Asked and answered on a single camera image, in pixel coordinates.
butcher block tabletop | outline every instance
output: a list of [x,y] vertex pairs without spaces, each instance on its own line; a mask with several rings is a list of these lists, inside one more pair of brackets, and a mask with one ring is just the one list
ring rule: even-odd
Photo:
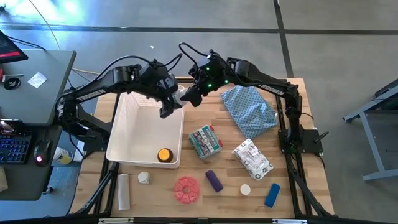
[[[304,113],[311,114],[304,81],[302,78],[288,78],[293,84],[299,85],[303,97]],[[220,94],[234,87],[226,85],[217,92],[209,93],[203,98],[199,107],[190,103],[184,107],[183,140],[181,161],[178,169],[160,169],[120,165],[120,174],[129,174],[130,210],[118,210],[118,187],[114,193],[112,217],[208,217],[208,218],[290,218],[294,217],[292,197],[287,176],[285,156],[280,152],[277,132],[279,124],[253,139],[254,144],[269,159],[274,168],[260,181],[252,179],[247,170],[231,152],[246,138],[239,130],[223,104]],[[275,96],[258,90],[264,99],[276,110]],[[95,116],[102,121],[112,120],[115,94],[101,96],[96,106]],[[313,128],[311,117],[302,115],[301,124],[305,129]],[[212,125],[222,140],[223,149],[201,160],[195,154],[188,135],[204,125]],[[95,152],[87,157],[81,165],[76,195],[70,212],[83,206],[97,188],[105,153]],[[308,188],[317,200],[330,213],[333,213],[328,182],[320,158],[312,154],[303,154],[303,166]],[[213,170],[224,189],[215,192],[205,176],[205,172]],[[146,171],[150,174],[150,184],[140,184],[137,175]],[[185,205],[174,197],[174,183],[183,176],[190,176],[198,181],[200,195],[197,201]],[[273,183],[280,185],[280,192],[273,208],[264,205],[266,195]],[[248,184],[251,193],[244,196],[240,186]],[[301,211],[305,211],[300,187],[297,194]],[[108,190],[105,190],[103,206],[106,203]]]

keyboard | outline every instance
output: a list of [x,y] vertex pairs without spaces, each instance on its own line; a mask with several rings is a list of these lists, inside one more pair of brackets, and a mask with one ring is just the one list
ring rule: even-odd
[[0,134],[0,165],[25,164],[32,136]]

gray concrete floor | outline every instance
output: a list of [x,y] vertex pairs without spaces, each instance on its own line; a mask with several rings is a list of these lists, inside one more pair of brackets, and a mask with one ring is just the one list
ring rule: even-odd
[[[28,1],[10,1],[2,24],[43,24]],[[34,1],[51,24],[102,27],[180,27],[277,29],[272,0]],[[279,0],[286,29],[397,30],[393,0]],[[2,30],[7,35],[56,49],[49,31]],[[201,50],[255,63],[263,72],[286,77],[279,34],[196,32],[56,31],[62,49],[78,52],[75,67],[100,71],[116,57],[136,54],[167,61],[186,41]],[[364,183],[377,171],[360,121],[341,119],[398,78],[398,35],[287,35],[294,77],[305,79],[315,124],[330,134],[323,140],[326,175],[335,213],[345,218],[397,223],[398,177]],[[123,64],[135,63],[126,61]],[[186,75],[183,59],[174,70]],[[74,85],[86,82],[71,74]],[[86,109],[94,110],[95,102]],[[52,182],[58,192],[37,202],[0,202],[0,220],[62,215],[72,200],[76,168],[62,167]],[[43,207],[29,210],[27,205]]]

purple cylinder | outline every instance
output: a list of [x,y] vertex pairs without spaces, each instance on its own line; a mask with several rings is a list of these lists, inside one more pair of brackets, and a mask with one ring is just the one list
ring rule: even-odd
[[206,177],[210,181],[211,186],[213,186],[216,192],[219,192],[224,188],[223,185],[218,180],[216,174],[212,170],[206,172]]

blue patterned cloth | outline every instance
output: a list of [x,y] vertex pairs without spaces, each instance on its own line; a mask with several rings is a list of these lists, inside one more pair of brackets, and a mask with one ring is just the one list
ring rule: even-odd
[[254,139],[277,124],[275,110],[253,86],[236,86],[222,93],[221,99],[246,138]]

